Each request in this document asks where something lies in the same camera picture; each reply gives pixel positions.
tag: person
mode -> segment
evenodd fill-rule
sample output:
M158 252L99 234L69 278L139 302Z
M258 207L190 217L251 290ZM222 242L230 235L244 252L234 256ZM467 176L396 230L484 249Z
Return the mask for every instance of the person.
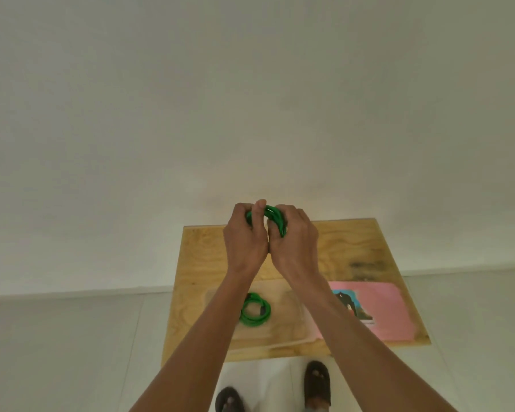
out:
M237 204L223 230L227 272L214 297L130 412L207 411L252 280L268 253L316 322L351 392L364 412L454 412L431 386L385 346L330 290L318 271L318 232L302 209L278 205L288 222L281 237L262 220L266 201ZM330 407L330 377L319 361L304 376L306 410ZM232 387L217 396L216 411L243 412Z

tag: pink sheet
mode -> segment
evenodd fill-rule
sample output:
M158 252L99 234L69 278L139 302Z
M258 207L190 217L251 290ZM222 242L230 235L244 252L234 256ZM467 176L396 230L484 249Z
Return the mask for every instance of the pink sheet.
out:
M329 282L340 303L353 305L362 322L382 341L412 341L416 327L399 289L378 282ZM322 338L317 328L317 338Z

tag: person's left arm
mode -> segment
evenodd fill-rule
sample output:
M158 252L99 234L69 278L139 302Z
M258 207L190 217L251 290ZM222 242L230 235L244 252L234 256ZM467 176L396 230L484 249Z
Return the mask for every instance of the person's left arm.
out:
M254 227L246 222L252 211ZM207 411L248 289L268 253L265 200L237 204L223 230L228 269L212 300L130 412Z

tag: green cable on table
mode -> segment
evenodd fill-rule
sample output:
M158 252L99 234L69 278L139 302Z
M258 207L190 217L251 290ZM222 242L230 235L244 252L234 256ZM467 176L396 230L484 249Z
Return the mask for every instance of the green cable on table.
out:
M245 310L248 304L260 304L260 314L258 316L250 316L248 315ZM250 292L246 299L244 300L244 304L242 305L242 310L240 310L240 322L242 324L246 325L247 327L258 327L262 324L264 324L269 317L271 316L271 305L263 299L261 296L259 296L255 292Z
M281 237L284 237L286 235L286 226L288 223L286 221L284 221L284 217L282 216L281 210L276 207L266 205L264 215L278 226L278 230L281 233ZM246 221L248 222L248 224L252 225L252 212L251 211L248 211L246 213Z

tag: white tile floor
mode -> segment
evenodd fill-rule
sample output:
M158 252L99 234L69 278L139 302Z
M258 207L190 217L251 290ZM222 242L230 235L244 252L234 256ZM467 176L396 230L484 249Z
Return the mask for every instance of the white tile floor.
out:
M395 353L460 411L515 412L515 272L406 282L433 344ZM126 412L159 369L170 300L0 304L0 411ZM331 410L359 411L334 360L321 360L332 376ZM299 412L308 361L226 363L216 392L233 385L248 410Z

